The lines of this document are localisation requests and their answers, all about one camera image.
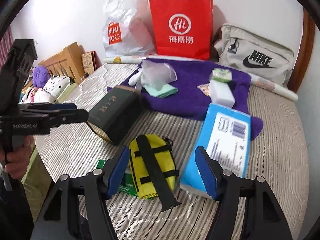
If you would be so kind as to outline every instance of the blue gripper pad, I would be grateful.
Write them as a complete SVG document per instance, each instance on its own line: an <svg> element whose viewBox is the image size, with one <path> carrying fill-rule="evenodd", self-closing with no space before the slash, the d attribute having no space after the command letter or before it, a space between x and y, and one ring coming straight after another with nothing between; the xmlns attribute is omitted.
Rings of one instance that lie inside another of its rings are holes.
<svg viewBox="0 0 320 240"><path fill-rule="evenodd" d="M202 155L199 147L196 149L195 159L207 194L211 196L213 200L216 200L218 197L216 178L211 172L211 169Z"/></svg>
<svg viewBox="0 0 320 240"><path fill-rule="evenodd" d="M129 150L129 147L125 147L121 157L119 158L118 163L114 167L113 172L111 173L109 178L108 191L107 191L108 199L110 199L114 194L118 192L120 183L124 176L124 172L128 166L129 160L130 160L130 150Z"/></svg>

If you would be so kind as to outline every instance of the red paper bag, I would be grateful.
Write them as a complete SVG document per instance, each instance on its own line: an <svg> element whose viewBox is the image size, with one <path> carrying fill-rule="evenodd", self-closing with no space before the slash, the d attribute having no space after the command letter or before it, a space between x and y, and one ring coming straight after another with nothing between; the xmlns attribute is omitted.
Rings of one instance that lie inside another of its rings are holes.
<svg viewBox="0 0 320 240"><path fill-rule="evenodd" d="M159 55L209 58L212 0L150 0L150 8Z"/></svg>

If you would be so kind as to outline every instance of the wooden headboard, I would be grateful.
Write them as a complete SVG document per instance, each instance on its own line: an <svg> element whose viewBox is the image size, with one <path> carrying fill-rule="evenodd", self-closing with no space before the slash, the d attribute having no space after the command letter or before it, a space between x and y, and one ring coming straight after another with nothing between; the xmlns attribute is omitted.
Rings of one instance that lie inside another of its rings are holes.
<svg viewBox="0 0 320 240"><path fill-rule="evenodd" d="M81 78L84 77L81 54L81 48L74 42L58 54L41 61L39 65L46 67L51 76L72 77L77 84L80 84Z"/></svg>
<svg viewBox="0 0 320 240"><path fill-rule="evenodd" d="M310 15L304 9L303 12L303 33L300 43L300 49L294 66L293 72L291 74L290 80L288 82L288 89L293 92L297 92L304 75L306 74L307 68L309 66L311 54L313 51L313 43L315 39L316 24L311 19Z"/></svg>

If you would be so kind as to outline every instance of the white wall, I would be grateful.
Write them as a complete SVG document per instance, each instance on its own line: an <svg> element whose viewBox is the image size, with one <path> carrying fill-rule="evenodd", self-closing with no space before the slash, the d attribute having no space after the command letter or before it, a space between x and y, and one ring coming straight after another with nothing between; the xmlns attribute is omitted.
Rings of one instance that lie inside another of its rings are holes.
<svg viewBox="0 0 320 240"><path fill-rule="evenodd" d="M38 60L77 41L105 58L102 6L105 0L30 0L12 22L14 38L36 39ZM296 54L302 33L302 7L296 0L214 0L215 29L226 21L251 28Z"/></svg>
<svg viewBox="0 0 320 240"><path fill-rule="evenodd" d="M299 239L303 239L320 216L320 31L316 29L310 63L296 103L308 146L309 199Z"/></svg>

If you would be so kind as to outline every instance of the black and white pillow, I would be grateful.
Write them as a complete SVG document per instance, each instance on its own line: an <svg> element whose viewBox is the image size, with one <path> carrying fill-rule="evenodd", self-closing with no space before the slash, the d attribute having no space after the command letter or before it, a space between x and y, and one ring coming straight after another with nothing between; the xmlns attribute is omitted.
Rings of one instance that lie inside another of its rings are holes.
<svg viewBox="0 0 320 240"><path fill-rule="evenodd" d="M68 86L70 86L69 77L52 77L48 80L43 89L55 98L58 98Z"/></svg>

